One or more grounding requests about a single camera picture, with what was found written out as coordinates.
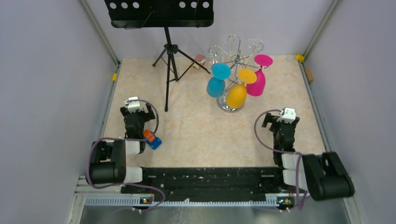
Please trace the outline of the small clear tumbler glass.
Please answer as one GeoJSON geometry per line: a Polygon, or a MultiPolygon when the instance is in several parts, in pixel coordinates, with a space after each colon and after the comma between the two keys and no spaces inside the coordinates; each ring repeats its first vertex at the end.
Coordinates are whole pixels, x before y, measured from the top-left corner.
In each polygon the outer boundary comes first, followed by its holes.
{"type": "Polygon", "coordinates": [[[221,55],[219,53],[219,48],[216,46],[211,46],[208,49],[208,64],[210,66],[213,66],[216,63],[220,63],[221,62],[221,55]]]}

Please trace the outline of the tall clear flute glass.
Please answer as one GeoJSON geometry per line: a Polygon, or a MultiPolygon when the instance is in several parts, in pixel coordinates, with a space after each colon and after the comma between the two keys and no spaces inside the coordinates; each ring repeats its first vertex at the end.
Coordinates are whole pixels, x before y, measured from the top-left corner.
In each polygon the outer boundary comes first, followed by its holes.
{"type": "Polygon", "coordinates": [[[240,59],[240,37],[238,35],[230,35],[227,38],[227,42],[229,49],[225,57],[225,62],[238,65],[240,59]]]}

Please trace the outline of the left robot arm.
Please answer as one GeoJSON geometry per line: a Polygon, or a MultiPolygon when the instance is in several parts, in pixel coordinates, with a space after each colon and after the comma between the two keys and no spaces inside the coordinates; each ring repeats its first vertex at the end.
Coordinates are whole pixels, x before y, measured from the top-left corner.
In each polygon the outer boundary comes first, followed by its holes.
{"type": "Polygon", "coordinates": [[[125,135],[123,139],[102,138],[92,144],[86,180],[100,188],[101,184],[132,183],[139,193],[149,189],[150,181],[143,176],[143,168],[126,164],[128,155],[141,154],[147,143],[155,142],[155,134],[145,128],[145,123],[158,119],[157,113],[149,103],[147,110],[139,102],[126,103],[120,108],[124,118],[125,135]]]}

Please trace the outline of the blue plastic goblet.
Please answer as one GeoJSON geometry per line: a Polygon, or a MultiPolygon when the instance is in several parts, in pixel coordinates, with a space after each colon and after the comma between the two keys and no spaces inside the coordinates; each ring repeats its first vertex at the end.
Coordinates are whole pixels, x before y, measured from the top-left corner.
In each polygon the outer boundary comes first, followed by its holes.
{"type": "Polygon", "coordinates": [[[212,98],[220,97],[225,90],[225,80],[231,75],[230,67],[225,63],[216,63],[212,66],[213,77],[208,81],[206,92],[212,98]]]}

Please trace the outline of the clear wine glass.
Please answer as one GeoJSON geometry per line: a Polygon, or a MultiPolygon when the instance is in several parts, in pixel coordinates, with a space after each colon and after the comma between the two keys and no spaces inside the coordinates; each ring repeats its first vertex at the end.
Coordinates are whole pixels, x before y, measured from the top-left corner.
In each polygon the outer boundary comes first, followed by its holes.
{"type": "Polygon", "coordinates": [[[252,50],[252,53],[247,55],[245,58],[252,58],[253,56],[259,54],[263,49],[263,41],[259,38],[250,38],[247,40],[248,47],[252,50]]]}

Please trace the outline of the magenta plastic goblet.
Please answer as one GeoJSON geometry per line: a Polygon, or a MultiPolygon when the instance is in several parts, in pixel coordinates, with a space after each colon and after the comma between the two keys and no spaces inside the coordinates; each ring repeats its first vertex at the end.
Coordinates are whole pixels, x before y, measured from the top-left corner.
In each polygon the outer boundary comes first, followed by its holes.
{"type": "Polygon", "coordinates": [[[254,62],[260,66],[255,72],[257,80],[252,84],[247,84],[246,89],[250,96],[258,97],[263,94],[266,85],[266,78],[262,70],[271,66],[273,59],[268,55],[259,54],[254,57],[254,62]]]}

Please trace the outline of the orange plastic goblet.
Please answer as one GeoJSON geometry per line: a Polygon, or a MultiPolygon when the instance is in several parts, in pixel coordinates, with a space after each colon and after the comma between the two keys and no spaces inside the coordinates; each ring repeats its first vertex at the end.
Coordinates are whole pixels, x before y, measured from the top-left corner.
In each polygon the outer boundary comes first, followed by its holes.
{"type": "Polygon", "coordinates": [[[247,88],[245,84],[253,84],[257,81],[257,75],[250,69],[241,69],[238,73],[241,84],[234,85],[228,92],[225,102],[229,107],[243,107],[247,98],[247,88]]]}

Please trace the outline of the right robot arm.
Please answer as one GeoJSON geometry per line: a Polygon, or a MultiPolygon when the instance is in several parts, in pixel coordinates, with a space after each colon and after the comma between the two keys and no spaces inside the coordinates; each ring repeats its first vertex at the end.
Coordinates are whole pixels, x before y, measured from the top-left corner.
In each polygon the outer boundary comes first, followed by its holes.
{"type": "Polygon", "coordinates": [[[315,201],[354,196],[354,184],[338,154],[297,152],[294,142],[299,117],[293,115],[286,118],[285,110],[278,110],[278,116],[273,115],[274,112],[269,110],[259,115],[259,118],[264,119],[262,127],[270,125],[273,146],[266,145],[262,140],[259,142],[273,152],[274,162],[282,170],[282,175],[274,179],[275,189],[287,192],[295,186],[307,191],[315,201]]]}

